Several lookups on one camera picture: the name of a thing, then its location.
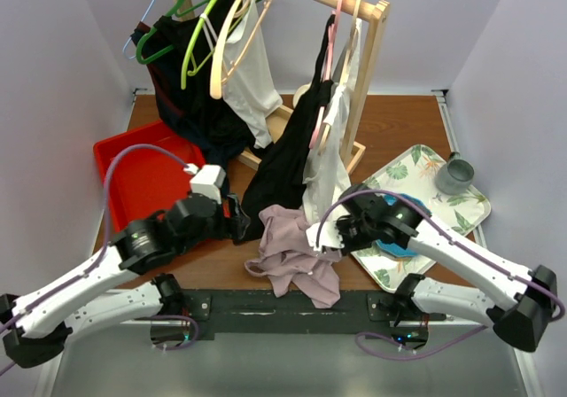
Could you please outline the pink tank top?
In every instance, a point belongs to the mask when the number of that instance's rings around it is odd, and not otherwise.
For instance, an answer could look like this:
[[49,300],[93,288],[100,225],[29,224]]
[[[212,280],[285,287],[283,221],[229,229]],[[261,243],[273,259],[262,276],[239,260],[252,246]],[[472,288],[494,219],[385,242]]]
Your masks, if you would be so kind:
[[308,243],[309,227],[305,213],[279,205],[259,214],[264,225],[259,256],[245,262],[245,269],[255,277],[266,277],[277,298],[293,284],[319,309],[332,307],[340,299],[340,279],[334,264],[341,252],[316,252]]

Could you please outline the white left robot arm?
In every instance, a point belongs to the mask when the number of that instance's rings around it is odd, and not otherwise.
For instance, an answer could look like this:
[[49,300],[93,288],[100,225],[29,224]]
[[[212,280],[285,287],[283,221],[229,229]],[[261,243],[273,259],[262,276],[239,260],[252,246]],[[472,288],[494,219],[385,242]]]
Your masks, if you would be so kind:
[[6,356],[23,369],[39,366],[90,332],[138,318],[176,320],[189,325],[190,345],[198,324],[187,316],[183,291],[171,274],[161,274],[137,288],[106,292],[207,241],[238,241],[250,224],[236,195],[217,202],[200,194],[176,201],[132,221],[106,246],[51,284],[27,295],[1,297],[1,335]]

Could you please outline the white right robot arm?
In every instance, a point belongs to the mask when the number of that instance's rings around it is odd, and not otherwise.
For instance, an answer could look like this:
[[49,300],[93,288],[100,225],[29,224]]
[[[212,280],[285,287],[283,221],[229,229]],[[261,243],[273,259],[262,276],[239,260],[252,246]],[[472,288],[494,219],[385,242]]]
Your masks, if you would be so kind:
[[404,319],[455,315],[491,329],[516,349],[533,352],[548,325],[565,313],[551,269],[529,269],[491,253],[404,194],[356,184],[314,222],[302,209],[275,203],[262,209],[244,204],[235,216],[238,239],[260,241],[260,254],[245,264],[246,270],[268,278],[276,296],[297,287],[319,309],[339,301],[334,264],[379,241],[415,251],[465,280],[460,286],[407,275],[391,297],[392,309]]

